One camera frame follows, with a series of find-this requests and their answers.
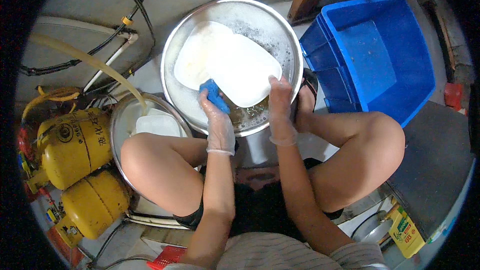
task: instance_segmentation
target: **person's right hand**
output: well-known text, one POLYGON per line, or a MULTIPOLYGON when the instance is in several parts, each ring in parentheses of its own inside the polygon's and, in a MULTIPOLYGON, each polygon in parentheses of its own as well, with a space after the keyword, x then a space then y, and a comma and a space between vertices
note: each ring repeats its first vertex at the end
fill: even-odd
POLYGON ((284 76, 278 80, 272 75, 268 80, 271 86, 268 99, 270 141, 279 146, 293 145, 297 142, 297 131, 290 120, 292 86, 284 76))
POLYGON ((235 135, 230 117, 207 99, 208 90, 200 93, 200 105, 208 118, 207 152, 235 154, 235 135))

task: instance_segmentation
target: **blue plastic bin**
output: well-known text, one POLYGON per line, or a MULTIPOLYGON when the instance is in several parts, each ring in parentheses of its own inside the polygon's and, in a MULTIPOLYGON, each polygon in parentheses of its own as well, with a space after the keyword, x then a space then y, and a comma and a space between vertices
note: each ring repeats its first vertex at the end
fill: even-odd
POLYGON ((405 127, 435 90, 430 54, 406 0, 324 6, 300 45, 331 113, 380 111, 405 127))

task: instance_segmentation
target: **striped shirt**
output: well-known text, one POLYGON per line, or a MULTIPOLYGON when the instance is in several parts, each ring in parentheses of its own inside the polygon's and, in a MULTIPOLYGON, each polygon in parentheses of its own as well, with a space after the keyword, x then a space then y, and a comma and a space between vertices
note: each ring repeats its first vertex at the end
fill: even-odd
MULTIPOLYGON (((164 269, 205 270, 187 264, 170 264, 164 269)), ((229 239, 217 269, 387 270, 388 267, 376 243, 347 244, 327 256, 286 235, 248 232, 229 239)))

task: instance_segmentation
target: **yellow hose clamp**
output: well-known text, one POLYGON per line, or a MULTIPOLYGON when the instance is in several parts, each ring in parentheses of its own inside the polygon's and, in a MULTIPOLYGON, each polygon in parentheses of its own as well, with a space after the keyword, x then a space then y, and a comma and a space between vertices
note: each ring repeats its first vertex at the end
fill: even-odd
POLYGON ((123 16, 121 18, 121 21, 123 22, 123 24, 125 25, 131 25, 134 21, 133 20, 130 20, 129 18, 127 18, 126 16, 123 16))

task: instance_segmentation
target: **leg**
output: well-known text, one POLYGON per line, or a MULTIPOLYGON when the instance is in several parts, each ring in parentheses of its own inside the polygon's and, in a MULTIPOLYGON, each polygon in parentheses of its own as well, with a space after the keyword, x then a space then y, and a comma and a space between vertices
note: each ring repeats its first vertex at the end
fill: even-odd
POLYGON ((122 170, 130 183, 179 217, 195 212, 204 183, 194 167, 207 160, 207 140, 140 133, 121 148, 122 170))
POLYGON ((315 201, 334 212, 367 196, 396 171, 405 152, 401 126, 380 112, 318 115, 307 87, 299 92, 296 127, 340 149, 310 174, 315 201))

